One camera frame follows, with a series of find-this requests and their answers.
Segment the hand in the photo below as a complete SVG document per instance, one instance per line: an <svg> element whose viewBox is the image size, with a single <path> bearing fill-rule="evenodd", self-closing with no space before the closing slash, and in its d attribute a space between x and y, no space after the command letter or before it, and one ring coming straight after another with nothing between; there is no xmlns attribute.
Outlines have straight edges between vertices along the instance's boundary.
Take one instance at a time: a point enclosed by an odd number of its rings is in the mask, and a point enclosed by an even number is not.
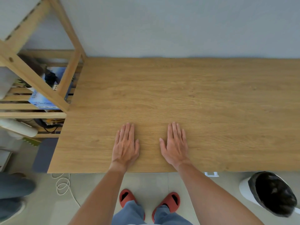
<svg viewBox="0 0 300 225"><path fill-rule="evenodd" d="M191 164L188 158L188 143L184 129L180 129L178 123L168 125L167 147L163 139L159 139L160 150L166 161L178 170L182 163Z"/></svg>
<svg viewBox="0 0 300 225"><path fill-rule="evenodd" d="M122 126L121 131L117 131L115 136L110 170L121 170L125 173L128 167L137 159L139 152L139 139L134 142L134 124L130 125L130 123L127 123Z"/></svg>

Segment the blue box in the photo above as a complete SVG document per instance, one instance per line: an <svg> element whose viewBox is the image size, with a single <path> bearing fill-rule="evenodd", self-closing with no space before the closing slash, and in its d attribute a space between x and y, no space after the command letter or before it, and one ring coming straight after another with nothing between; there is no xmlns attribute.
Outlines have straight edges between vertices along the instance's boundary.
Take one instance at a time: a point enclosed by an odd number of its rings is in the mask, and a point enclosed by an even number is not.
<svg viewBox="0 0 300 225"><path fill-rule="evenodd" d="M50 67L48 68L51 72L53 72L59 79L62 79L62 76L66 70L66 67ZM57 89L57 82L53 85L52 89ZM70 83L68 88L67 94L65 96L65 100L69 95L69 91L73 86L73 79ZM51 101L45 98L41 93L37 92L36 90L33 91L30 99L28 100L31 104L35 105L39 109L43 110L60 110L56 105L54 105Z"/></svg>

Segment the white cable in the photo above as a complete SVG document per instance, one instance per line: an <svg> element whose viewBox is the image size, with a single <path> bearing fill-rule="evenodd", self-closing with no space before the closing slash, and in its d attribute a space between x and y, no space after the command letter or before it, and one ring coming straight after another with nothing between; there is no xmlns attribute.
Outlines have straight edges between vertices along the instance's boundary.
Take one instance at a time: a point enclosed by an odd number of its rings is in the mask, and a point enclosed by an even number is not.
<svg viewBox="0 0 300 225"><path fill-rule="evenodd" d="M78 201L75 199L75 197L74 197L74 195L73 195L73 193L72 193L72 190L71 190L71 181L70 181L70 176L71 176L71 175L68 174L68 175L69 175L68 178L61 177L62 175L64 175L64 174L61 174L61 175L58 176L58 177L53 177L53 174L51 174L51 177L52 177L53 179L58 179L57 182L56 182L56 192L57 192L57 194L58 194L59 196L62 196L62 195L64 195L66 192L68 192L68 190L70 190L70 193L71 193L73 199L75 200L75 202L77 203L77 205L80 207L80 204L79 204Z"/></svg>

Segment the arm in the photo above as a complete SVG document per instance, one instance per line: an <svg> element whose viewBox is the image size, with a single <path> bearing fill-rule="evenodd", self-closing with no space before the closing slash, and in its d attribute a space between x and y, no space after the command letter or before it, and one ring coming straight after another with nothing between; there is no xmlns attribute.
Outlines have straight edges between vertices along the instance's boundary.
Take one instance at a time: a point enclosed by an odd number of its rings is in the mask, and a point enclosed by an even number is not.
<svg viewBox="0 0 300 225"><path fill-rule="evenodd" d="M159 140L161 153L179 172L201 225L263 225L241 202L192 165L185 131L179 124L169 124L167 147L163 139Z"/></svg>
<svg viewBox="0 0 300 225"><path fill-rule="evenodd" d="M69 225L111 224L124 174L139 156L139 150L139 140L134 142L134 125L130 126L129 123L123 125L121 131L117 132L112 150L112 162L107 173Z"/></svg>

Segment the trash bin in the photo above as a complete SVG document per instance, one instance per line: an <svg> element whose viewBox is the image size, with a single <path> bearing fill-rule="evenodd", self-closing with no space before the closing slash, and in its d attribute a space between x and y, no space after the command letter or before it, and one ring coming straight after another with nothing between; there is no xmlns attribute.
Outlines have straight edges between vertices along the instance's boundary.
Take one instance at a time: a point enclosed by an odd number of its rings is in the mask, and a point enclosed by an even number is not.
<svg viewBox="0 0 300 225"><path fill-rule="evenodd" d="M289 185L272 172L258 172L241 181L239 189L247 200L262 206L279 217L289 217L296 208L297 199Z"/></svg>

